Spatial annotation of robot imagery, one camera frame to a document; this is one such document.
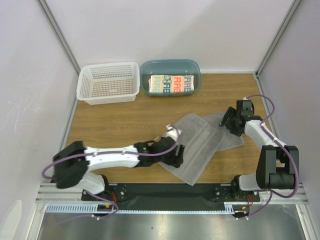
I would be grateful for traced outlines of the grey towel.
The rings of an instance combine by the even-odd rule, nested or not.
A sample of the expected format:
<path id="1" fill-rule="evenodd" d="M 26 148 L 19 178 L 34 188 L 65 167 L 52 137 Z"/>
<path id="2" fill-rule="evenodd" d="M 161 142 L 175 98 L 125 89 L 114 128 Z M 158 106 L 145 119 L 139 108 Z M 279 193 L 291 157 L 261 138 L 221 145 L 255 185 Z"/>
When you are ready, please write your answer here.
<path id="1" fill-rule="evenodd" d="M 224 112 L 200 117 L 187 114 L 174 125 L 181 130 L 178 142 L 185 146 L 183 163 L 175 168 L 165 163 L 160 165 L 188 185 L 193 186 L 216 152 L 243 146 L 243 137 L 231 134 L 220 127 Z"/>

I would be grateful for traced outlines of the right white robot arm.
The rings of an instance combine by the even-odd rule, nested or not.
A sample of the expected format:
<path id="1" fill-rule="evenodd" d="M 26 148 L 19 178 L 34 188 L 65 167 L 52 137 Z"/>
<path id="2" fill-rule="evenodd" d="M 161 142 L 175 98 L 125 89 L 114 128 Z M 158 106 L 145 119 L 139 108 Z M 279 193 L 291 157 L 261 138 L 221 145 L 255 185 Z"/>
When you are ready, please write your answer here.
<path id="1" fill-rule="evenodd" d="M 299 150 L 279 140 L 266 126 L 265 119 L 255 115 L 254 104 L 249 99 L 236 102 L 224 113 L 219 126 L 237 137 L 245 134 L 260 150 L 255 173 L 238 175 L 230 195 L 242 201 L 249 191 L 270 191 L 284 198 L 292 198 L 299 188 Z"/>

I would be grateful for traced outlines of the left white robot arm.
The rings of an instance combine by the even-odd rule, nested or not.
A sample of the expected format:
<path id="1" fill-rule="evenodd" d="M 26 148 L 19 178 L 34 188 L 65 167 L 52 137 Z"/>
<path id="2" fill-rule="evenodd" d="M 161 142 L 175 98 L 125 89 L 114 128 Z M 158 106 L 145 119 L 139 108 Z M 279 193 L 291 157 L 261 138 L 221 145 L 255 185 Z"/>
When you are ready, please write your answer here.
<path id="1" fill-rule="evenodd" d="M 179 168 L 184 162 L 184 150 L 184 145 L 169 136 L 123 148 L 98 149 L 85 147 L 82 141 L 75 141 L 53 157 L 53 182 L 58 189 L 78 187 L 89 191 L 99 200 L 105 200 L 110 195 L 108 180 L 104 175 L 94 174 L 94 170 L 142 168 L 156 163 Z"/>

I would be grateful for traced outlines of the orange white lettered towel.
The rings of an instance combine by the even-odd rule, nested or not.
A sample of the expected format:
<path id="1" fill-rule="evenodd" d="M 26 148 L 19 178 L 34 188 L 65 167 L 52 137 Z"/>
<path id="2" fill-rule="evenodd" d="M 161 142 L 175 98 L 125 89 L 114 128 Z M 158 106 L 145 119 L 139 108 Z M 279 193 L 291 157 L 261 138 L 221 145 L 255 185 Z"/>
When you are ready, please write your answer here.
<path id="1" fill-rule="evenodd" d="M 191 93 L 195 90 L 193 75 L 152 75 L 148 80 L 152 94 Z"/>

